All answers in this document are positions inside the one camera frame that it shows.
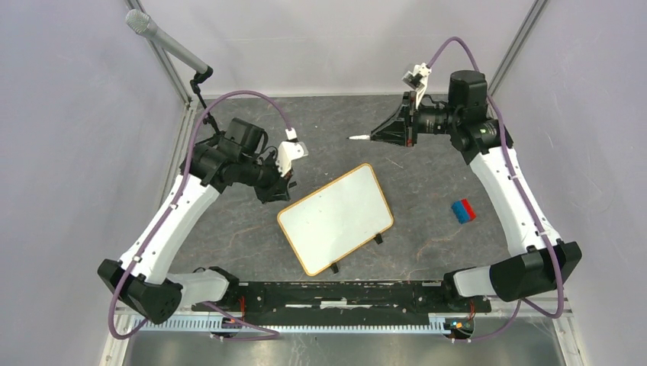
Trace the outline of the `yellow framed whiteboard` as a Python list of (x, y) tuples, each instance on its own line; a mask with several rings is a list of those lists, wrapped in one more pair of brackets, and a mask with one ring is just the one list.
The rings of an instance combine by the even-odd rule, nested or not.
[(277, 221), (313, 277), (389, 230), (394, 216), (373, 167), (363, 163), (279, 211)]

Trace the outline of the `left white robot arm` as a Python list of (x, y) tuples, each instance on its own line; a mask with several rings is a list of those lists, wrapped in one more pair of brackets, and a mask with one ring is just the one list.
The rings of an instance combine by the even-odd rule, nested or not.
[(219, 268), (170, 273), (177, 252), (202, 214), (234, 184), (255, 191), (262, 203), (289, 201), (292, 163), (307, 155), (295, 128), (269, 146), (267, 132), (234, 118), (225, 131), (194, 145), (172, 190), (136, 242), (118, 259), (105, 259), (100, 279), (117, 300), (152, 324), (164, 323), (178, 309), (212, 301), (232, 310), (240, 300), (233, 277)]

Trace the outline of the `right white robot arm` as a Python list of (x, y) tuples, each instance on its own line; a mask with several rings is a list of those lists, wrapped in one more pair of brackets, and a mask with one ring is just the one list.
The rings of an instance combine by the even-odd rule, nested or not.
[(421, 66), (404, 75), (411, 90), (403, 94), (398, 109), (370, 132), (369, 139), (412, 147), (421, 134), (449, 135), (452, 146), (486, 190), (510, 253), (493, 265), (445, 274), (440, 291), (443, 306), (460, 311), (479, 295), (510, 302), (557, 290), (580, 262), (581, 249), (576, 242), (561, 238), (532, 196), (509, 133), (488, 114), (484, 74), (453, 72), (447, 101), (426, 105), (429, 74)]

